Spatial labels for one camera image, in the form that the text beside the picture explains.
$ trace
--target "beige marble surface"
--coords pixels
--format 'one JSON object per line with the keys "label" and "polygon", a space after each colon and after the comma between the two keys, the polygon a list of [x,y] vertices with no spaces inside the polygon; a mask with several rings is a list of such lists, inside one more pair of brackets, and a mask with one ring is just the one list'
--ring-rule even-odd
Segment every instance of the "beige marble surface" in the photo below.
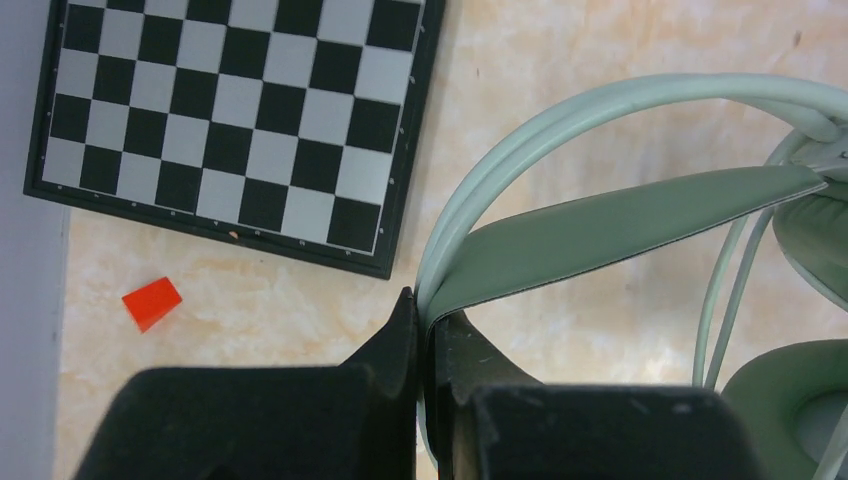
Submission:
{"label": "beige marble surface", "polygon": [[[659,72],[774,72],[848,88],[844,0],[449,3],[391,281],[73,212],[54,478],[73,474],[111,396],[138,370],[343,360],[413,282],[427,235],[462,176],[510,130],[557,101]],[[786,132],[777,120],[723,101],[634,115],[543,160],[484,222],[614,188],[754,165]],[[470,315],[546,381],[685,383],[724,232]],[[120,298],[163,275],[185,301],[142,336]],[[722,379],[769,349],[838,336],[848,336],[848,316],[792,273],[769,233]],[[418,458],[419,478],[435,478],[420,446]]]}

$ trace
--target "red object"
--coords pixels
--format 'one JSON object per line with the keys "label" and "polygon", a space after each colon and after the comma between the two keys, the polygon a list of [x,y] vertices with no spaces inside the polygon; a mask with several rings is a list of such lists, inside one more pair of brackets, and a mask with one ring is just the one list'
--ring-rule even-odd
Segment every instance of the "red object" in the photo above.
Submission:
{"label": "red object", "polygon": [[162,277],[125,295],[123,300],[139,330],[144,333],[179,305],[183,298],[168,277]]}

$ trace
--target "gray wall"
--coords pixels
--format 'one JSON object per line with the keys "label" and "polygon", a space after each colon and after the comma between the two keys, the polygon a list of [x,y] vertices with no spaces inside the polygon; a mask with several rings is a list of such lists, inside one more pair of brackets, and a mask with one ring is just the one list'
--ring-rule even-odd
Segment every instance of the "gray wall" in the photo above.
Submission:
{"label": "gray wall", "polygon": [[0,1],[0,479],[48,479],[67,209],[21,194],[49,0]]}

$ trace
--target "checkerboard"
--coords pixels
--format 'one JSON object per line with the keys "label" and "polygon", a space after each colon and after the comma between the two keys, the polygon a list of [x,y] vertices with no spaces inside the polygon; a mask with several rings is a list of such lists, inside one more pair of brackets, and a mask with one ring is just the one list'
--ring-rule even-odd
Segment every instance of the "checkerboard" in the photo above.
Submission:
{"label": "checkerboard", "polygon": [[388,277],[438,0],[57,0],[26,193]]}

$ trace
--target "black and white checkered pattern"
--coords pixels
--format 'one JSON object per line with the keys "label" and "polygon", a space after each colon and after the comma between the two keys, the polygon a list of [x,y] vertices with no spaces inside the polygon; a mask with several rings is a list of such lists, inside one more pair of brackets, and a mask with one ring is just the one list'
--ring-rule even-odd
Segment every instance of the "black and white checkered pattern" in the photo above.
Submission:
{"label": "black and white checkered pattern", "polygon": [[424,0],[70,0],[40,179],[373,255]]}

